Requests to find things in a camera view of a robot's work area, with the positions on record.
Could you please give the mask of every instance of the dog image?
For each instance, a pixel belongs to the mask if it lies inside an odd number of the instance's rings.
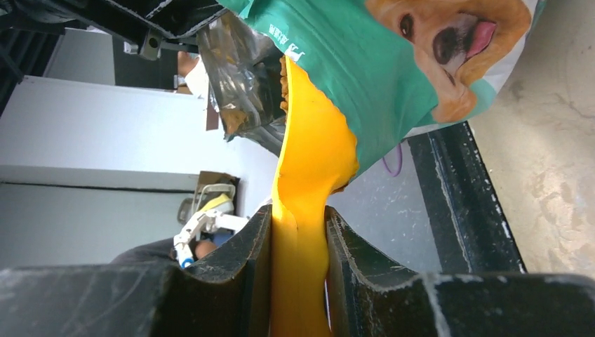
[[[436,90],[434,120],[464,119],[477,97],[469,89],[527,32],[522,0],[366,0],[368,12],[409,40],[415,63]]]

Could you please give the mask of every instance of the dog food bag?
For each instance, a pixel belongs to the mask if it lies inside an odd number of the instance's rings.
[[[218,0],[343,113],[358,174],[406,135],[486,111],[540,0]]]

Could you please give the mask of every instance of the dog tongue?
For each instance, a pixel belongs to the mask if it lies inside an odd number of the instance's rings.
[[[481,53],[492,41],[495,30],[496,24],[493,22],[481,21],[478,23],[475,26],[475,32],[473,32],[473,43],[469,52],[467,52],[467,58],[472,58]]]

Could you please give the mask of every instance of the yellow object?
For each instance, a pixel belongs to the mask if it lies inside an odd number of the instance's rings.
[[[358,169],[345,116],[286,58],[287,129],[273,187],[271,333],[329,336],[324,207]]]
[[[221,193],[221,195],[219,197],[216,197],[216,198],[210,200],[209,202],[207,202],[205,204],[205,206],[203,206],[203,208],[200,209],[200,212],[206,212],[209,209],[214,209],[215,207],[219,207],[219,206],[225,204],[226,202],[231,203],[232,200],[229,198],[229,196],[227,196],[227,194]]]

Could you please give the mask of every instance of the concrete floor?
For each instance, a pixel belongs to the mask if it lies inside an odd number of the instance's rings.
[[[491,109],[481,156],[531,272],[595,277],[595,1],[550,0]]]

